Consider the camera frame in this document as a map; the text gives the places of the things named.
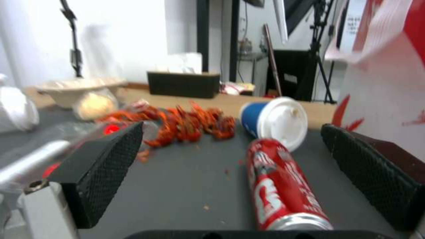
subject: paper cup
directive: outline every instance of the paper cup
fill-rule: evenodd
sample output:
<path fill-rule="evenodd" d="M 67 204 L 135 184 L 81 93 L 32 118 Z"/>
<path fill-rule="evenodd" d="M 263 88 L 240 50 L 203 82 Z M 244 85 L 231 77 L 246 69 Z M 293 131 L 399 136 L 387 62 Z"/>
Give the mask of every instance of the paper cup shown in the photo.
<path fill-rule="evenodd" d="M 31 130 L 39 123 L 34 103 L 18 88 L 0 87 L 0 133 Z"/>
<path fill-rule="evenodd" d="M 276 139 L 289 151 L 297 149 L 307 135 L 307 113 L 288 97 L 247 103 L 240 110 L 240 119 L 254 137 Z"/>

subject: red soda can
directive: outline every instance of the red soda can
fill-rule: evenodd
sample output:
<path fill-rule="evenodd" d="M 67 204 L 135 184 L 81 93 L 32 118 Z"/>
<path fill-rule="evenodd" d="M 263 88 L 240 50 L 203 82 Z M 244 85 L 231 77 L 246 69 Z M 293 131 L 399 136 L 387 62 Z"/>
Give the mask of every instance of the red soda can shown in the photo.
<path fill-rule="evenodd" d="M 289 151 L 275 139 L 249 146 L 246 168 L 260 230 L 332 230 Z"/>

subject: can bottom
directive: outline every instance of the can bottom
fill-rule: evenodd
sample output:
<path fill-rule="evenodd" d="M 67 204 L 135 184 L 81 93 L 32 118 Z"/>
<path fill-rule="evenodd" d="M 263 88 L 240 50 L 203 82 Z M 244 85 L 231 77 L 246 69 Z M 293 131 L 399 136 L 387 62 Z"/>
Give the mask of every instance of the can bottom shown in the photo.
<path fill-rule="evenodd" d="M 333 230 L 333 227 L 320 216 L 294 213 L 277 219 L 266 230 Z"/>

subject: gray table surface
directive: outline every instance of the gray table surface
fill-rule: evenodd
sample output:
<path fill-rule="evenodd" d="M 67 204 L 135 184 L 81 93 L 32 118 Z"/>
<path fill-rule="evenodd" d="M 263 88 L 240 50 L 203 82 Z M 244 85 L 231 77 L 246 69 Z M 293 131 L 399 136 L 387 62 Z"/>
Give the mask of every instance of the gray table surface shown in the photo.
<path fill-rule="evenodd" d="M 35 131 L 0 135 L 0 152 L 30 142 L 55 123 L 74 120 L 70 111 L 41 110 Z M 99 223 L 80 230 L 81 238 L 116 239 L 153 229 L 255 230 L 246 169 L 241 165 L 251 141 L 238 125 L 230 140 L 204 135 L 198 143 L 175 143 L 153 151 L 147 163 L 133 163 Z M 309 130 L 292 155 L 335 229 L 408 238 L 409 233 L 395 231 L 339 170 L 319 130 Z M 8 163 L 0 162 L 0 167 Z"/>

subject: white bowl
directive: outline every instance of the white bowl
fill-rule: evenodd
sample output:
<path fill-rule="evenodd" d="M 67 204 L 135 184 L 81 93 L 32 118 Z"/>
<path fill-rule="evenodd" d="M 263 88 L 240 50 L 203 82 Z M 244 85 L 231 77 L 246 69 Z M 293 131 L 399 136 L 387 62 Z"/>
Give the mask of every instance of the white bowl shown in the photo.
<path fill-rule="evenodd" d="M 71 80 L 56 80 L 36 86 L 40 93 L 50 95 L 55 103 L 62 108 L 72 108 L 87 91 L 108 88 L 116 97 L 119 87 L 127 85 L 122 78 L 74 78 Z"/>

